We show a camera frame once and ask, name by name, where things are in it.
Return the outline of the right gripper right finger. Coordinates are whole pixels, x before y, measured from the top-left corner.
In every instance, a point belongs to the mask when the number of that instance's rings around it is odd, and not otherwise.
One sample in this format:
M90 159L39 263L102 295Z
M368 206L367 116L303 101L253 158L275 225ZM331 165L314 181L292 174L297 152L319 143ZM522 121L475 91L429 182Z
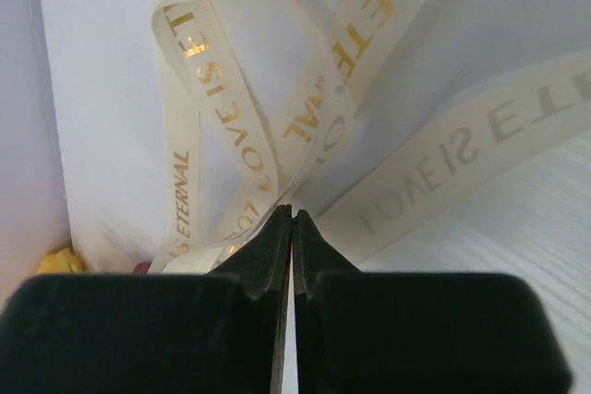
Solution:
M303 393L566 393L544 307L502 273L364 272L305 211L292 231Z

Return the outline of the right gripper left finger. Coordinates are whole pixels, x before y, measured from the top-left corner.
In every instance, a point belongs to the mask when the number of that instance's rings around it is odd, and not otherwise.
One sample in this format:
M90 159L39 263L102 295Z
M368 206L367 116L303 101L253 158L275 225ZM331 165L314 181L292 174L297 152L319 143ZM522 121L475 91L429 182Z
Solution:
M291 210L205 274L43 274L1 316L5 393L277 393Z

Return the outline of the artificial flower bunch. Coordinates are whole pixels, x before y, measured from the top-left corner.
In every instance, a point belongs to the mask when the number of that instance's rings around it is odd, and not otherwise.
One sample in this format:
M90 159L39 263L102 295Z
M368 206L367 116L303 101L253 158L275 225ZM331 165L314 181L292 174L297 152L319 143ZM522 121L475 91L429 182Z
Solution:
M89 264L80 254L71 248L62 248L48 253L39 264L37 274L68 274L68 273L132 273L146 274L151 267L150 261L141 261L133 268L94 266Z

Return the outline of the cream ribbon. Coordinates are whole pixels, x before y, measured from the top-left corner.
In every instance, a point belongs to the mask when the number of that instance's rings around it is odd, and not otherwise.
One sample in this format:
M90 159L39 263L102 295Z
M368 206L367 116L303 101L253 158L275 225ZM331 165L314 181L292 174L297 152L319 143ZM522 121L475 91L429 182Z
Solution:
M240 249L271 212L300 185L339 156L354 132L354 114L386 59L401 47L429 0L343 0L320 20L320 0L284 0L314 44L314 54L277 119L266 124L239 64L214 0L155 0L152 30L157 43L168 151L175 160L169 186L171 227L151 270L178 272L199 259L203 269ZM402 236L514 165L590 127L583 97L590 53L552 60L478 94L436 118L322 216L334 227L363 198L380 190L388 175L407 180L410 162L435 137L468 118L474 140L485 147L472 172L439 185L424 202L399 211L392 226ZM199 230L199 119L211 119L223 147L243 176L215 240Z

